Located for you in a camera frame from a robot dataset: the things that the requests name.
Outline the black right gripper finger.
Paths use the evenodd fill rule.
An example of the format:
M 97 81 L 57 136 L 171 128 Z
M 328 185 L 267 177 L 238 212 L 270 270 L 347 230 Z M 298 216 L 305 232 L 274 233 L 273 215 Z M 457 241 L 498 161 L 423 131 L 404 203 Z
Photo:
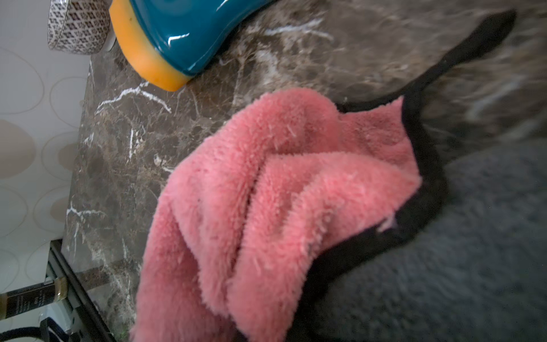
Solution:
M 371 101 L 345 101 L 337 104 L 342 113 L 369 111 L 403 98 L 405 111 L 420 112 L 423 91 L 458 64 L 478 59 L 494 50 L 509 35 L 517 20 L 517 11 L 498 12 L 486 17 L 460 44 L 449 50 L 436 64 L 428 68 L 401 89 Z

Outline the pink microfiber cloth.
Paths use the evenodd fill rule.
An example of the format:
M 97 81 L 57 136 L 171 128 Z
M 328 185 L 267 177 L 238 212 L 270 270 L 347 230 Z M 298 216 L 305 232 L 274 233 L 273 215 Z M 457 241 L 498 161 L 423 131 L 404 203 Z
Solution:
M 143 257 L 132 341 L 283 341 L 327 282 L 421 228 L 446 182 L 422 95 L 339 110 L 267 93 L 185 158 Z

